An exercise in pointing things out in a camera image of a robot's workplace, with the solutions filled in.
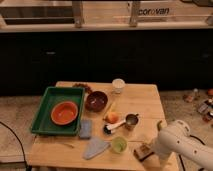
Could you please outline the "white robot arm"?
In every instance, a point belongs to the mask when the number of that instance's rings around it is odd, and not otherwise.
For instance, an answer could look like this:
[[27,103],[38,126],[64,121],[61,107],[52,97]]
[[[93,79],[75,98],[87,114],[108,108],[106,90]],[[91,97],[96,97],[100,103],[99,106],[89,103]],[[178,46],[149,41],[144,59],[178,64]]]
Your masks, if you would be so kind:
[[186,122],[175,120],[158,132],[152,141],[151,149],[161,159],[166,159],[175,152],[207,171],[213,171],[213,148],[190,139],[190,133]]

